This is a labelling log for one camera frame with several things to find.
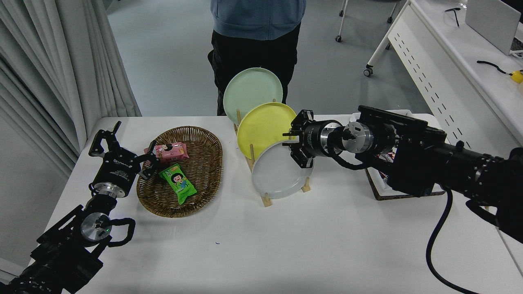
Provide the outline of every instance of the chair wheel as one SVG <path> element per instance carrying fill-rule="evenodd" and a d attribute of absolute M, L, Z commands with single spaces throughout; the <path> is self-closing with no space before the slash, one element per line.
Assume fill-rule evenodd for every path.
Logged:
<path fill-rule="evenodd" d="M 372 74 L 373 74 L 372 69 L 365 69 L 363 71 L 363 75 L 366 76 L 366 77 L 370 77 Z"/>

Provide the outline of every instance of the white curtain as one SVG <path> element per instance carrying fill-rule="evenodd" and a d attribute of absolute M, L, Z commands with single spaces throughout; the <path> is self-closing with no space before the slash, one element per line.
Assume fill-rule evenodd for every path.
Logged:
<path fill-rule="evenodd" d="M 0 2 L 0 114 L 65 177 L 98 119 L 141 116 L 102 1 Z"/>

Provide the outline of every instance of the office chair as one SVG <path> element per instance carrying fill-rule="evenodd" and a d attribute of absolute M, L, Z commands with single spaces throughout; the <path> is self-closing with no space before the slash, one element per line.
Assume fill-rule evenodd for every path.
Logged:
<path fill-rule="evenodd" d="M 396 12 L 396 8 L 398 6 L 398 3 L 400 2 L 401 0 L 378 0 L 377 2 L 395 2 L 394 4 L 394 8 L 392 9 L 392 12 L 391 12 L 391 15 L 388 17 L 387 19 L 387 22 L 389 24 L 392 23 L 392 16 L 394 15 L 394 13 Z M 345 12 L 347 11 L 347 4 L 349 3 L 349 0 L 342 0 L 342 9 L 341 11 L 339 12 L 339 15 L 342 17 L 342 25 L 340 26 L 339 28 L 339 34 L 336 36 L 335 40 L 336 42 L 340 43 L 342 41 L 342 30 L 343 30 L 343 22 L 345 20 Z"/>

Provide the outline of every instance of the black pants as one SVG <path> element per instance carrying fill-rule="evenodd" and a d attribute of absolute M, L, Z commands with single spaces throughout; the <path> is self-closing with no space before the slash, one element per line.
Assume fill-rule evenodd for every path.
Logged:
<path fill-rule="evenodd" d="M 283 103 L 287 100 L 287 87 L 292 79 L 298 58 L 296 47 L 300 33 L 298 24 L 291 32 L 275 40 L 232 38 L 212 32 L 212 47 L 207 58 L 214 70 L 214 83 L 218 88 L 217 115 L 224 116 L 223 93 L 231 79 L 242 70 L 263 67 L 272 71 L 283 87 Z"/>

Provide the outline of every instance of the green snack package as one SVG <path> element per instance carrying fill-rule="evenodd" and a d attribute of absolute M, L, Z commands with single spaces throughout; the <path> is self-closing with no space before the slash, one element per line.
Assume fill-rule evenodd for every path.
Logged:
<path fill-rule="evenodd" d="M 175 164 L 160 172 L 160 177 L 166 180 L 174 190 L 179 204 L 183 204 L 187 197 L 194 195 L 197 192 L 195 187 L 181 171 L 179 164 Z"/>

